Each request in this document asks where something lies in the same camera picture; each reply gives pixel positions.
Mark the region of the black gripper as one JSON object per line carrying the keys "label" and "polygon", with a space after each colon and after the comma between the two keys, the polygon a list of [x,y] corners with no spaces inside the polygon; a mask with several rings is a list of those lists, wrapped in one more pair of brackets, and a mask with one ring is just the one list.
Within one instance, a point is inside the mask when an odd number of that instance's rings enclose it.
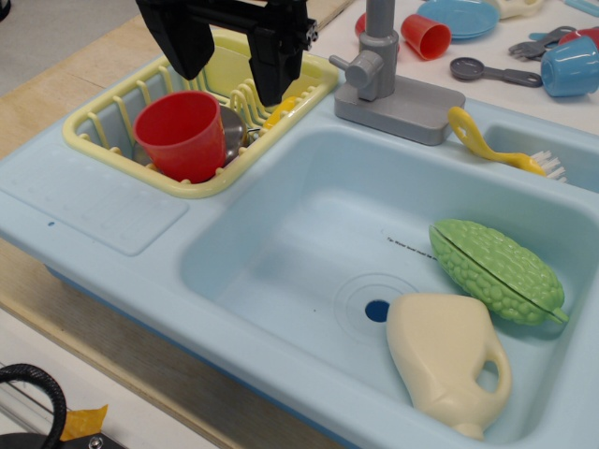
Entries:
{"label": "black gripper", "polygon": [[317,40],[305,1],[138,1],[148,30],[174,70],[195,78],[213,55],[211,27],[247,35],[250,68],[265,107],[282,102]]}

